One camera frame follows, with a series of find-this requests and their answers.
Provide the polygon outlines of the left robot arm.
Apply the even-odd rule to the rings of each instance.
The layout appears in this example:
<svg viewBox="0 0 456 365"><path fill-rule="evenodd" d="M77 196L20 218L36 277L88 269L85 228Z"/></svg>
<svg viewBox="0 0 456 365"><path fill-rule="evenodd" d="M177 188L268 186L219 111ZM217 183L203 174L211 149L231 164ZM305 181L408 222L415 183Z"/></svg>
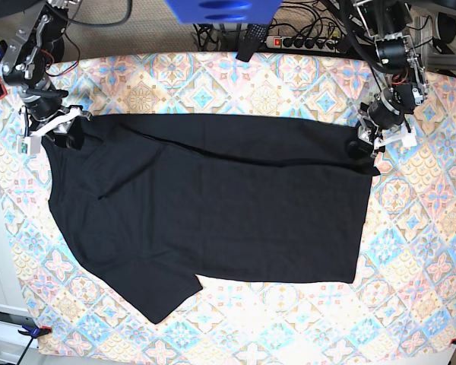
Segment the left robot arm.
<svg viewBox="0 0 456 365"><path fill-rule="evenodd" d="M340 1L347 39L372 71L386 75L386 85L371 103L361 103L356 137L348 144L356 157L376 157L391 143L417 145L416 129L407 119L428 94L425 67L407 25L410 10L403 1Z"/></svg>

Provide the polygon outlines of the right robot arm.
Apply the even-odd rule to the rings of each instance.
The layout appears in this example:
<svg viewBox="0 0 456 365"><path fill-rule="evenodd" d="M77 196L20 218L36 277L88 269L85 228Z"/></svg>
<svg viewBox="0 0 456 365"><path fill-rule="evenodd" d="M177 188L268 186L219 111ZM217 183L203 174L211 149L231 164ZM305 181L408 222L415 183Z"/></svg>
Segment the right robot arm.
<svg viewBox="0 0 456 365"><path fill-rule="evenodd" d="M68 10L79 1L0 1L0 14L17 9L24 22L9 41L0 42L0 81L14 87L23 102L19 111L22 131L17 149L38 154L42 139L60 148L79 150L84 144L82 121L91 114L82 106L66 106L68 92L52 82L50 67L62 59Z"/></svg>

